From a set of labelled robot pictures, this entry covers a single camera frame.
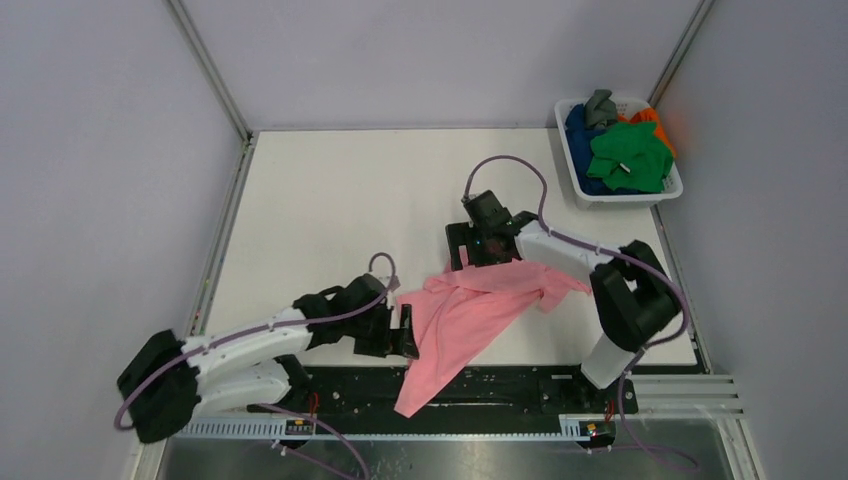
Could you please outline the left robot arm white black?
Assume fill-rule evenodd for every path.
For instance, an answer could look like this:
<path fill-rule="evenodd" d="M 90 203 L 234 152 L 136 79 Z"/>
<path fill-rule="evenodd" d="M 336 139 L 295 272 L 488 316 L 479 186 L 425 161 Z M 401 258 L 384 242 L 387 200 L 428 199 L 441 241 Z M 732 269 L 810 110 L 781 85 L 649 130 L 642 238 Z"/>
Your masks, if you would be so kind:
<path fill-rule="evenodd" d="M 277 404 L 308 386 L 298 354 L 345 337 L 356 355 L 418 359 L 412 308 L 394 305 L 395 287 L 363 274 L 240 329 L 184 339 L 171 330 L 153 334 L 117 378 L 116 428 L 153 444 L 204 414 Z"/>

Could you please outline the pink t shirt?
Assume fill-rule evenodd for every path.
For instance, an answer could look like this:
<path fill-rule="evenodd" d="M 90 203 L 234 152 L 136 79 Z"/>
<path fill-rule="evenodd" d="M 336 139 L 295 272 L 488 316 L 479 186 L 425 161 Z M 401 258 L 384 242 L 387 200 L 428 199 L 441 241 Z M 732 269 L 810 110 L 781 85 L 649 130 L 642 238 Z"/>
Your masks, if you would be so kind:
<path fill-rule="evenodd" d="M 396 297 L 411 307 L 419 358 L 411 361 L 394 410 L 414 416 L 531 307 L 554 310 L 572 292 L 590 287 L 532 261 L 445 271 L 421 289 Z"/>

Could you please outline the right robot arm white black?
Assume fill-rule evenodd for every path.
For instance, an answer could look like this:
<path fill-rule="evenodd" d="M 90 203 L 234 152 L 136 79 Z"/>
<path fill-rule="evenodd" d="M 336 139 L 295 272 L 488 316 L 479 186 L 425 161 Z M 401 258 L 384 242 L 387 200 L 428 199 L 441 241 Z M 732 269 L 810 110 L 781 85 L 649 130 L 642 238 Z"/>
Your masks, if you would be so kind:
<path fill-rule="evenodd" d="M 529 212 L 495 226 L 452 223 L 445 233 L 453 271 L 536 262 L 590 285 L 602 334 L 580 375 L 597 390 L 616 382 L 682 312 L 679 295 L 642 241 L 614 249 L 548 228 Z"/>

